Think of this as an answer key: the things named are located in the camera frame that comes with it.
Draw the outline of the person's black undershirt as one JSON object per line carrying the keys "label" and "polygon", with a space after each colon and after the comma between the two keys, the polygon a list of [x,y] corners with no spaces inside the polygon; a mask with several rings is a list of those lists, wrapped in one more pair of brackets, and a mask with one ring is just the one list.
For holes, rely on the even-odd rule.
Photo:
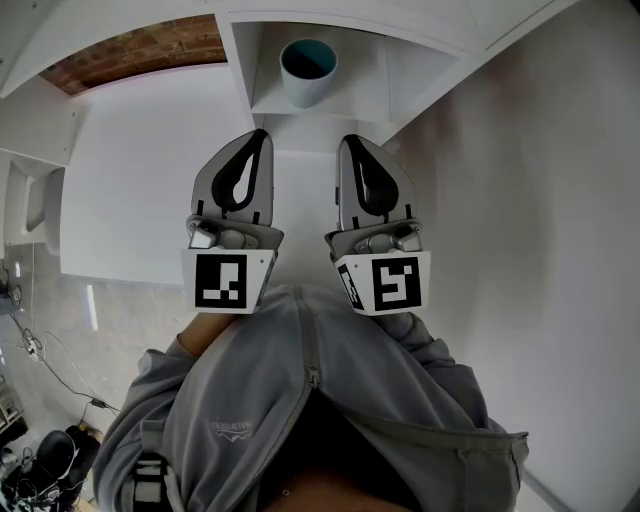
{"label": "person's black undershirt", "polygon": [[318,390],[309,395],[291,433],[263,473],[259,503],[266,504],[287,479],[306,470],[335,474],[377,498],[421,512],[398,472]]}

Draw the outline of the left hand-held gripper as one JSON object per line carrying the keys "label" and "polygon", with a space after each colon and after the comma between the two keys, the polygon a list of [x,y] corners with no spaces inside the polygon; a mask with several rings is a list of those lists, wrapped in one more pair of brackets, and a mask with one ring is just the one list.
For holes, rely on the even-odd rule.
{"label": "left hand-held gripper", "polygon": [[194,215],[186,222],[189,245],[181,252],[191,310],[257,311],[284,238],[269,227],[273,201],[274,147],[264,129],[232,140],[199,171],[191,199]]}

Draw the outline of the person's left forearm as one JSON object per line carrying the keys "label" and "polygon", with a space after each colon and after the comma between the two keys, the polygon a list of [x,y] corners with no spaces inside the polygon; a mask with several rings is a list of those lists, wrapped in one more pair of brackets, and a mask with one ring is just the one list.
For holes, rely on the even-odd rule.
{"label": "person's left forearm", "polygon": [[189,354],[199,358],[236,318],[229,313],[198,313],[177,340]]}

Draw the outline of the pale cup with teal inside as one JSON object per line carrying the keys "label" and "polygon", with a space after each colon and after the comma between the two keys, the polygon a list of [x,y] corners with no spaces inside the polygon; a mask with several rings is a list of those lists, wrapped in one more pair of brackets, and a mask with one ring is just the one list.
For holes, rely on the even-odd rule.
{"label": "pale cup with teal inside", "polygon": [[336,74],[339,60],[324,41],[303,38],[291,41],[279,56],[287,100],[296,108],[309,108],[321,101]]}

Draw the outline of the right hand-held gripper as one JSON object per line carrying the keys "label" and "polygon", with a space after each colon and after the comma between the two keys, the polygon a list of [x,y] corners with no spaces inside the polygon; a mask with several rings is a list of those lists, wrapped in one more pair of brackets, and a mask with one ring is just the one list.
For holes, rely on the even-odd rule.
{"label": "right hand-held gripper", "polygon": [[325,242],[353,310],[379,316],[425,307],[431,253],[412,219],[411,178],[382,147],[349,134],[337,151],[336,187],[342,231]]}

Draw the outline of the person's grey hoodie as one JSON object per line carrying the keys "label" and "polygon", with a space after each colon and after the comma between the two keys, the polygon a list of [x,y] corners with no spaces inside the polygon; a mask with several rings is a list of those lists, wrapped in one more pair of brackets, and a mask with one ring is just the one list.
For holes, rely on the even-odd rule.
{"label": "person's grey hoodie", "polygon": [[412,512],[323,470],[260,484],[313,390],[392,465],[421,512],[514,512],[525,433],[411,313],[366,317],[280,286],[196,358],[149,350],[93,467],[100,512]]}

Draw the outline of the white desk with shelves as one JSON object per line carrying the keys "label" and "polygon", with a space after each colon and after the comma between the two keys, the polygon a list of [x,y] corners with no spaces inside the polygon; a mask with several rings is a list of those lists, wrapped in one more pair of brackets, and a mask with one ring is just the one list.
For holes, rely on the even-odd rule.
{"label": "white desk with shelves", "polygon": [[[276,148],[274,278],[335,285],[343,135],[383,144],[440,97],[576,0],[0,0],[0,150],[64,167],[66,274],[178,284],[194,178],[255,127]],[[226,62],[150,73],[69,97],[47,67],[132,29],[213,15]],[[324,41],[339,65],[325,97],[286,98],[279,56]]]}

